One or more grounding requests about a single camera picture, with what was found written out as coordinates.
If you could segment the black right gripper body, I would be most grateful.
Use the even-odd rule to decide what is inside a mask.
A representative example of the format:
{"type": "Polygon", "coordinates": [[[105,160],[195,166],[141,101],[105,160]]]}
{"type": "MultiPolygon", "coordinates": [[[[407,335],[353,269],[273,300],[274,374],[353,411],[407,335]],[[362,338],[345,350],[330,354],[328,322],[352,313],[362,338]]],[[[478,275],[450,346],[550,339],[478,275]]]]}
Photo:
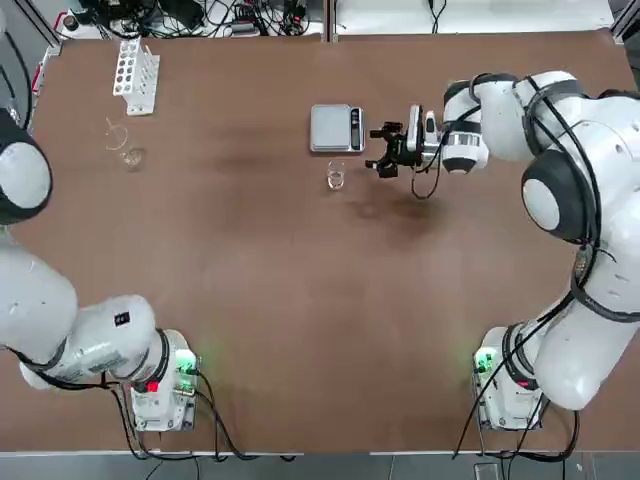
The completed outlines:
{"type": "Polygon", "coordinates": [[[396,130],[396,146],[394,147],[394,159],[399,166],[418,166],[418,127],[409,125],[403,131],[402,124],[394,125],[396,130]]]}

